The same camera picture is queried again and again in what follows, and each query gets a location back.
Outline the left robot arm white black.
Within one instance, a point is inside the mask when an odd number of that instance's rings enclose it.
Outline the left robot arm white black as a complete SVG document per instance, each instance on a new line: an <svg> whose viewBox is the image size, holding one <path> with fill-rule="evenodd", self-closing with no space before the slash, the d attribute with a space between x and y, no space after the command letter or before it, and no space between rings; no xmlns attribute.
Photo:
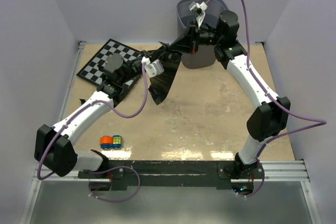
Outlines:
<svg viewBox="0 0 336 224"><path fill-rule="evenodd" d="M37 178L44 180L53 174L64 177L72 170L90 171L97 178L108 174L109 165L98 151L76 152L74 146L83 133L106 113L113 111L124 119L131 119L142 112L148 99L146 71L152 70L151 60L143 56L140 60L140 74L144 79L144 98L140 108L132 114L123 114L115 107L111 95L95 91L92 96L69 116L53 126L42 125L36 135L34 158L38 162Z"/></svg>

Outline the black plastic trash bag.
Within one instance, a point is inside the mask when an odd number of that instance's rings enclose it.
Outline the black plastic trash bag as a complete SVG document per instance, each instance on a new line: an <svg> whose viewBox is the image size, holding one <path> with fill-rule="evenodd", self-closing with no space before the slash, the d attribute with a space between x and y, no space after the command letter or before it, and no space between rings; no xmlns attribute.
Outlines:
<svg viewBox="0 0 336 224"><path fill-rule="evenodd" d="M156 105L161 104L167 97L177 70L180 66L180 52L168 51L168 44L160 42L161 46L155 50L143 50L141 55L146 58L158 59L163 67L163 73L150 77L149 93Z"/></svg>

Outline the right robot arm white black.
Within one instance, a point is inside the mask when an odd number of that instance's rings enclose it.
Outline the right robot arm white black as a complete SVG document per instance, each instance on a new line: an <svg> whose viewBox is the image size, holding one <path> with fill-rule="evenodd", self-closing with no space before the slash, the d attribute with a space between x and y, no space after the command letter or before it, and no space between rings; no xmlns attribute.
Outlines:
<svg viewBox="0 0 336 224"><path fill-rule="evenodd" d="M200 45L212 45L218 62L240 84L248 95L254 112L247 120L248 138L235 155L232 175L246 178L257 168L257 158L266 142L287 126L290 101L280 97L261 78L247 51L237 40L239 30L236 13L225 10L216 27L199 28L196 22L184 30L170 45L168 51L195 54Z"/></svg>

